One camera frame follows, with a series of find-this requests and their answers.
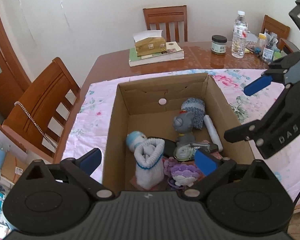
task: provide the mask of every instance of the metal chain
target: metal chain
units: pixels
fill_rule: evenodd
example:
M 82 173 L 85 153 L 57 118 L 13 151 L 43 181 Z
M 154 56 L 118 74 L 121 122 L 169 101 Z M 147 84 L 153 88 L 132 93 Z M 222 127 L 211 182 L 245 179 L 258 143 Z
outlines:
M 35 127 L 39 130 L 39 132 L 43 135 L 43 137 L 45 138 L 45 140 L 48 141 L 49 144 L 51 144 L 51 146 L 56 149 L 56 146 L 53 144 L 53 142 L 48 138 L 48 136 L 41 130 L 40 126 L 37 125 L 37 123 L 34 121 L 34 119 L 32 118 L 32 116 L 30 115 L 30 113 L 25 109 L 24 105 L 22 105 L 22 103 L 20 101 L 16 101 L 14 103 L 14 106 L 19 105 L 23 111 L 26 113 L 26 115 L 29 117 L 29 119 L 34 123 Z

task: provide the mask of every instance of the stack of books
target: stack of books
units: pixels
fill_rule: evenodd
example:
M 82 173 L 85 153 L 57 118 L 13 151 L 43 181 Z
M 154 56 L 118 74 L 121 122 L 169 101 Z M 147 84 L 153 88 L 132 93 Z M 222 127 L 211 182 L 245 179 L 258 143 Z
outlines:
M 167 42 L 166 45 L 167 51 L 165 52 L 154 53 L 140 57 L 136 55 L 135 48 L 131 48 L 129 55 L 130 67 L 185 58 L 185 53 L 183 49 L 180 48 L 176 41 Z

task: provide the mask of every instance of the glossy tabletop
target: glossy tabletop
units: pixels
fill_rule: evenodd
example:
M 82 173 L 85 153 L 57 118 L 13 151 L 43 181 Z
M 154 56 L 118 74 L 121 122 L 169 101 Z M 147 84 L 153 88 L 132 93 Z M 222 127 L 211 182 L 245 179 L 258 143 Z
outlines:
M 90 84 L 111 80 L 120 77 L 136 76 L 150 73 L 170 72 L 186 69 L 266 69 L 267 64 L 252 53 L 246 53 L 243 58 L 237 59 L 231 55 L 231 42 L 227 43 L 225 55 L 216 55 L 211 52 L 211 41 L 184 42 L 179 44 L 185 52 L 185 59 L 147 64 L 142 66 L 129 66 L 129 50 L 117 51 L 98 57 L 88 74 L 74 107 L 67 119 L 64 133 L 59 142 L 60 152 L 65 149 L 68 135 L 74 124 Z

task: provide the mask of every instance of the door frame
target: door frame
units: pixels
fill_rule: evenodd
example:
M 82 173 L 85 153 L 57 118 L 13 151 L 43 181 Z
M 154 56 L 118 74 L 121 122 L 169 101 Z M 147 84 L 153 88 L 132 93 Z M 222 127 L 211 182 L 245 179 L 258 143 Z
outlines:
M 8 36 L 5 33 L 1 18 L 0 18 L 0 50 L 5 59 L 8 68 L 14 77 L 19 87 L 24 91 L 29 87 L 31 81 L 26 75 L 21 63 L 19 62 Z

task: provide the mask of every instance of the floral tablecloth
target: floral tablecloth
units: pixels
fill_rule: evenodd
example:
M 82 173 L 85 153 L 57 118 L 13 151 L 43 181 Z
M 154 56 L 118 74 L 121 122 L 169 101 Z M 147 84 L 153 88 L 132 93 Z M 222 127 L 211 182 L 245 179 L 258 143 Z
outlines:
M 92 148 L 97 147 L 101 149 L 102 159 L 104 159 L 110 117 L 119 83 L 167 75 L 208 73 L 213 76 L 229 105 L 243 124 L 261 119 L 284 88 L 282 84 L 272 83 L 253 96 L 246 96 L 243 88 L 260 77 L 263 71 L 256 69 L 192 69 L 126 77 L 91 84 L 70 132 L 63 158 L 80 158 Z M 250 145 L 255 157 L 262 158 L 253 141 L 250 141 Z M 266 163 L 294 199 L 300 190 L 300 136 L 279 153 L 266 160 Z M 102 171 L 103 161 L 91 177 L 102 182 Z

